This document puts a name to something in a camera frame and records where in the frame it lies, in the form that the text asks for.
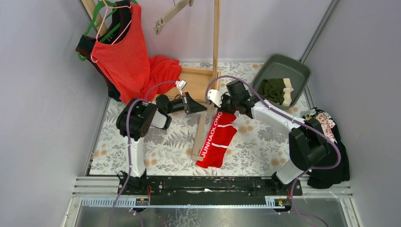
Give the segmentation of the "olive green underwear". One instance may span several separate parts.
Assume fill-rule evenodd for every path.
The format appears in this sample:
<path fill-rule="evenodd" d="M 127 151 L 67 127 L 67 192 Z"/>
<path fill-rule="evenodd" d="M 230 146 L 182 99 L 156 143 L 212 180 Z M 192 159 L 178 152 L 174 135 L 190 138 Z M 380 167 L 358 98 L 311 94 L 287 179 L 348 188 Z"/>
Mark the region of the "olive green underwear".
<path fill-rule="evenodd" d="M 282 106 L 290 106 L 291 93 L 294 91 L 289 78 L 263 79 L 258 87 L 258 94 Z"/>

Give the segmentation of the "red underwear with white lettering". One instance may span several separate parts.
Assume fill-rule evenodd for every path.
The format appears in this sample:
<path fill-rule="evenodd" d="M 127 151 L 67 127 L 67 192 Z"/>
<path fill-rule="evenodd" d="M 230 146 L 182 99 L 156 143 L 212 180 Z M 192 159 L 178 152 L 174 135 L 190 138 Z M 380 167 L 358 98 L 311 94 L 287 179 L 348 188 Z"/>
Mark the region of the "red underwear with white lettering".
<path fill-rule="evenodd" d="M 235 120 L 234 114 L 221 111 L 216 113 L 200 151 L 200 157 L 203 160 L 197 161 L 197 166 L 202 168 L 222 167 L 225 152 L 237 133 L 237 128 L 233 125 Z"/>

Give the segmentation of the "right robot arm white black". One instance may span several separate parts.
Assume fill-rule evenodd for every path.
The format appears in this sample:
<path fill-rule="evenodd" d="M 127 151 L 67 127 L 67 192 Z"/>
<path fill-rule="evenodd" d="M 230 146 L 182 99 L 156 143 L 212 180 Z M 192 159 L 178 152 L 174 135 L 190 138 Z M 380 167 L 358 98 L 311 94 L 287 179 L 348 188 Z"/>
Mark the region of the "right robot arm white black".
<path fill-rule="evenodd" d="M 234 80 L 227 84 L 228 93 L 209 91 L 208 99 L 221 111 L 239 112 L 288 136 L 290 159 L 272 176 L 278 184 L 289 184 L 307 171 L 318 169 L 318 162 L 336 150 L 317 120 L 294 117 L 259 94 L 250 95 L 246 85 L 241 80 Z"/>

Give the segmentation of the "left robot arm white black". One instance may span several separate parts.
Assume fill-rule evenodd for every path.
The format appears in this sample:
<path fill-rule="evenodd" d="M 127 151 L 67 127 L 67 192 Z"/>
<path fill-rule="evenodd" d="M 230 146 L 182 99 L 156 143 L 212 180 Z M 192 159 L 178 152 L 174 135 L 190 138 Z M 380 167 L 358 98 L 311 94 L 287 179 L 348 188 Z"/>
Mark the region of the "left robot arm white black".
<path fill-rule="evenodd" d="M 198 103 L 185 92 L 170 100 L 166 95 L 156 97 L 156 102 L 147 103 L 143 99 L 133 98 L 117 118 L 116 128 L 121 136 L 128 139 L 127 170 L 130 177 L 142 177 L 146 171 L 144 165 L 144 137 L 150 127 L 167 130 L 172 121 L 169 114 L 183 111 L 195 114 L 206 111 L 206 106 Z"/>

